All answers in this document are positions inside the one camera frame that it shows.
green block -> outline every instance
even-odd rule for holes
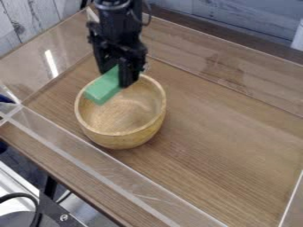
[[[118,92],[118,66],[114,66],[86,88],[84,96],[97,105],[102,105]]]

black cable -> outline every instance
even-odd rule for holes
[[[57,200],[57,204],[59,204],[72,194],[72,192],[69,192],[59,200]]]
[[[146,6],[146,11],[148,11],[148,21],[144,23],[138,20],[133,10],[130,10],[130,16],[134,19],[134,21],[141,24],[142,26],[149,26],[150,22],[152,22],[152,7],[149,5],[149,3],[146,2],[146,0],[142,0],[142,2],[145,3]]]
[[[37,213],[37,201],[35,198],[31,195],[23,194],[23,193],[13,193],[13,194],[7,194],[3,197],[0,197],[0,204],[2,204],[3,202],[6,202],[7,200],[15,199],[15,198],[27,198],[35,207],[35,212],[34,212],[34,216],[33,216],[33,220],[31,223],[29,225],[29,227],[35,227],[35,219],[38,218],[38,213]]]

wooden table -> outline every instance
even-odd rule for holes
[[[54,80],[43,78],[31,87],[15,86],[19,69],[1,65],[9,64],[11,57],[29,54],[27,46],[45,36],[1,59],[0,69],[11,73],[5,74],[3,83],[23,106],[90,143],[73,114],[78,90],[98,74],[85,37],[80,37],[85,33],[84,21],[81,13],[47,32],[47,37],[70,35],[58,39],[66,42],[61,45],[65,50],[54,47],[57,59],[65,60],[64,64],[57,61],[62,74]],[[68,29],[66,23],[74,26],[69,31],[62,29]],[[98,149],[225,225],[277,226],[303,169],[301,65],[160,19],[153,19],[145,28],[142,39],[150,50],[145,74],[160,82],[168,96],[166,118],[161,131],[141,147],[126,151]],[[27,63],[21,67],[33,70]],[[37,78],[41,72],[42,69],[34,71]],[[7,122],[0,133],[121,224],[169,226],[13,124]],[[101,157],[84,153],[78,149],[69,154],[98,172]]]

